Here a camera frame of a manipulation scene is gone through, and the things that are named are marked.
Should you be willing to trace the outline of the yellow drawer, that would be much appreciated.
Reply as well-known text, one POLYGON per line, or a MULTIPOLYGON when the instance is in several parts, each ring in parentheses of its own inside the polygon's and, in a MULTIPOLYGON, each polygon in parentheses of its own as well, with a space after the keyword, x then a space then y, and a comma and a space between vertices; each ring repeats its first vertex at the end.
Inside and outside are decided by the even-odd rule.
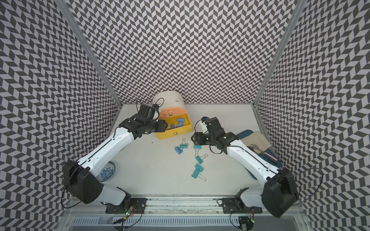
POLYGON ((177 124, 179 123, 179 122, 177 122, 177 119, 176 119, 176 121, 173 120, 171 122, 167 122, 167 124, 168 124, 167 130, 165 132, 157 133, 157 138, 159 140, 163 140, 163 139, 183 135, 183 134, 189 133, 193 130, 193 125, 190 121, 190 118, 189 118, 188 114, 186 114, 182 117, 179 117, 179 118, 184 118, 185 119, 184 125, 182 127, 180 127, 180 128, 176 127, 177 124), (171 124, 175 125, 174 129, 170 129, 171 124))

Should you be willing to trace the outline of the green binder clip top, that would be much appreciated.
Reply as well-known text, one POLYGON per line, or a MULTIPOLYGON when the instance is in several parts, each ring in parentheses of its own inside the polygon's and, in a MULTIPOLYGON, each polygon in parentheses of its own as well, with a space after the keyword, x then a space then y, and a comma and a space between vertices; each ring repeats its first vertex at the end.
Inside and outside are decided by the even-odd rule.
POLYGON ((180 148, 181 149, 188 148, 188 143, 186 142, 185 138, 182 139, 182 143, 180 144, 180 148))

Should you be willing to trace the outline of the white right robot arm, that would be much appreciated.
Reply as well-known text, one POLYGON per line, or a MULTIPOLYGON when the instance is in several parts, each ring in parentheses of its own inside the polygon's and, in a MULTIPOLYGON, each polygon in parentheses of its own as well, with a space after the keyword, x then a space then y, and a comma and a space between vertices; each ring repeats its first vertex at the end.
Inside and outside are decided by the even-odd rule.
POLYGON ((191 137, 195 145, 214 146, 242 164, 261 184, 262 189, 252 191, 248 187, 236 195, 236 204, 243 208, 265 208, 271 215, 280 218, 299 199, 294 176, 287 168, 278 168, 262 159, 237 135, 225 132, 216 117, 203 117, 198 121, 201 132, 191 137))

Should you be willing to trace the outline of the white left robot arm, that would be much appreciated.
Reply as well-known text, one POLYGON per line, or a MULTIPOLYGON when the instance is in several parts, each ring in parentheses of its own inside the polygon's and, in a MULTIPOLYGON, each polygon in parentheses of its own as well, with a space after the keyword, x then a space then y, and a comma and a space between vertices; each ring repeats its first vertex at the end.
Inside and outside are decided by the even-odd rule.
POLYGON ((131 196, 119 187, 103 184, 98 176, 106 164, 125 146, 144 134, 165 132, 168 124, 159 118, 159 105, 141 105, 138 113, 122 121, 103 143, 78 161, 69 160, 62 168, 64 192, 84 204, 98 201, 127 209, 131 196))

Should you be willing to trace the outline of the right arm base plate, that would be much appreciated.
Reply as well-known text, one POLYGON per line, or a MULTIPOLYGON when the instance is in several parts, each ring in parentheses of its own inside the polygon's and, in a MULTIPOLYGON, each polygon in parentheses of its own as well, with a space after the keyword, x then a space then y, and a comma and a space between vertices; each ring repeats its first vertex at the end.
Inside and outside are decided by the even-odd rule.
POLYGON ((263 210, 260 207, 246 207, 240 200, 235 198, 222 198, 221 199, 221 207, 223 209, 224 214, 232 214, 232 213, 244 213, 249 214, 254 211, 255 214, 262 214, 263 210))

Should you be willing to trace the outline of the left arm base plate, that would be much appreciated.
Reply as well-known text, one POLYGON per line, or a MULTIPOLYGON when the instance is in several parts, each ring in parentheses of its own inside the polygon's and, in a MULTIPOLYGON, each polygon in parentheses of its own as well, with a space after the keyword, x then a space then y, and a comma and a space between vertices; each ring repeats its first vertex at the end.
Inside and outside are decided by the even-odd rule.
POLYGON ((120 206, 107 205, 106 214, 126 214, 133 207, 135 214, 143 214, 146 208, 147 198, 125 199, 120 206))

